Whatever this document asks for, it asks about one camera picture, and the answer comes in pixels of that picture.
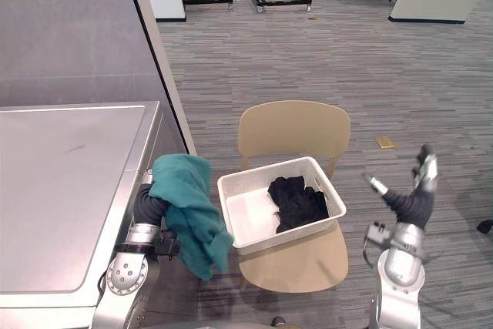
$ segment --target white plastic basket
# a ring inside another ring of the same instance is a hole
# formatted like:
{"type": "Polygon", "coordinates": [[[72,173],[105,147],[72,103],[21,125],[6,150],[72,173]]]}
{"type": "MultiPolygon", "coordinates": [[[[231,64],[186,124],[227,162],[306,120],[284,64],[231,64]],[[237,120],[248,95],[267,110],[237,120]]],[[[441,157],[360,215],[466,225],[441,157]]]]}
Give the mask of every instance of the white plastic basket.
{"type": "Polygon", "coordinates": [[[217,180],[221,207],[228,231],[234,237],[233,246],[239,254],[254,253],[326,230],[346,214],[346,207],[318,162],[311,157],[292,159],[217,180]],[[325,194],[329,218],[276,234],[279,209],[267,192],[279,176],[303,176],[305,186],[325,194]]]}

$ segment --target stainless steel appliance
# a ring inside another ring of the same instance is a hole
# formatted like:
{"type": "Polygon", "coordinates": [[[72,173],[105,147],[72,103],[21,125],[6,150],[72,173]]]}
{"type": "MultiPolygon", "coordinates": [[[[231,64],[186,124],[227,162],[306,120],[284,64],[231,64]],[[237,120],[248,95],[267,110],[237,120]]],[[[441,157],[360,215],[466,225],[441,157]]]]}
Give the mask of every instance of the stainless steel appliance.
{"type": "Polygon", "coordinates": [[[0,327],[90,327],[165,121],[159,102],[0,109],[0,327]]]}

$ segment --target teal towel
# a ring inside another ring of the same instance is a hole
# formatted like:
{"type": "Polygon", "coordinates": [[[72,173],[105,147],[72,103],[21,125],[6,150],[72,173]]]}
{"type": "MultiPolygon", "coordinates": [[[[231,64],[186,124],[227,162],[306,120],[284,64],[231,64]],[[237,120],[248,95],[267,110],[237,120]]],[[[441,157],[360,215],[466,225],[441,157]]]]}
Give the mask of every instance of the teal towel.
{"type": "Polygon", "coordinates": [[[168,154],[153,165],[150,196],[171,206],[166,225],[181,243],[179,257],[200,279],[213,275],[210,266],[221,272],[228,268],[228,251],[233,238],[228,234],[219,210],[209,199],[210,164],[188,154],[168,154]]]}

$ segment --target black wire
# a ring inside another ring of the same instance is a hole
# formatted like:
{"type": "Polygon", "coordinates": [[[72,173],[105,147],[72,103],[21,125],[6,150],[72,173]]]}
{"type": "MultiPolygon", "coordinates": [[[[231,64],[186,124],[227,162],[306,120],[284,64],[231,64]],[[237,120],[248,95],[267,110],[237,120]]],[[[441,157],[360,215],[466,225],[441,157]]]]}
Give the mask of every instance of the black wire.
{"type": "Polygon", "coordinates": [[[433,321],[431,321],[430,319],[428,319],[423,314],[421,314],[421,317],[423,317],[423,320],[426,321],[427,323],[429,323],[432,327],[434,327],[436,329],[442,329],[441,327],[439,327],[438,325],[436,325],[433,321]]]}
{"type": "Polygon", "coordinates": [[[370,265],[370,267],[373,269],[374,265],[370,262],[370,260],[368,259],[368,255],[367,255],[367,242],[368,242],[368,239],[365,238],[364,245],[363,245],[363,258],[367,262],[367,264],[370,265]]]}
{"type": "Polygon", "coordinates": [[[436,260],[437,258],[439,258],[442,254],[444,254],[444,250],[443,250],[443,251],[441,251],[441,252],[440,252],[439,254],[437,254],[436,256],[430,257],[430,258],[428,259],[428,261],[426,261],[426,263],[427,263],[427,264],[429,264],[431,261],[434,261],[434,260],[436,260]]]}
{"type": "Polygon", "coordinates": [[[98,292],[101,296],[105,293],[105,291],[101,288],[101,282],[104,279],[105,275],[106,275],[106,270],[104,273],[101,274],[101,277],[99,277],[98,279],[98,292]]]}

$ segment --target black baseboard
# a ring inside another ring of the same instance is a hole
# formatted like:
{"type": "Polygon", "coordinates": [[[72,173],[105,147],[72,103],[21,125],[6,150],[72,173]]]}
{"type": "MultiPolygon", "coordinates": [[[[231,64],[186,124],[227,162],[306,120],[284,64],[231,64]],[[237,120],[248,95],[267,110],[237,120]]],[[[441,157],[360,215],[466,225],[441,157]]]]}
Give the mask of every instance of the black baseboard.
{"type": "Polygon", "coordinates": [[[156,22],[186,22],[186,16],[183,18],[156,18],[156,22]]]}
{"type": "Polygon", "coordinates": [[[465,21],[459,21],[457,19],[392,18],[390,16],[388,16],[388,19],[392,22],[453,23],[456,25],[463,25],[465,23],[465,21]]]}

